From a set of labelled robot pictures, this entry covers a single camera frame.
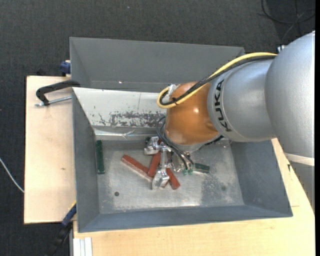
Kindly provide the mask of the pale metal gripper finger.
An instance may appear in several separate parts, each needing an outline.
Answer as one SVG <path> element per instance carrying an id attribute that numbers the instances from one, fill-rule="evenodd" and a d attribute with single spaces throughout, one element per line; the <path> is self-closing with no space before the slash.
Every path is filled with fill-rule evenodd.
<path id="1" fill-rule="evenodd" d="M 151 189 L 165 188 L 169 182 L 170 177 L 165 169 L 159 169 L 156 171 L 155 176 L 151 183 Z"/>
<path id="2" fill-rule="evenodd" d="M 145 147 L 143 149 L 144 155 L 155 155 L 158 153 L 161 149 L 161 146 L 159 144 L 159 137 L 158 136 L 152 136 L 147 137 L 145 140 Z"/>

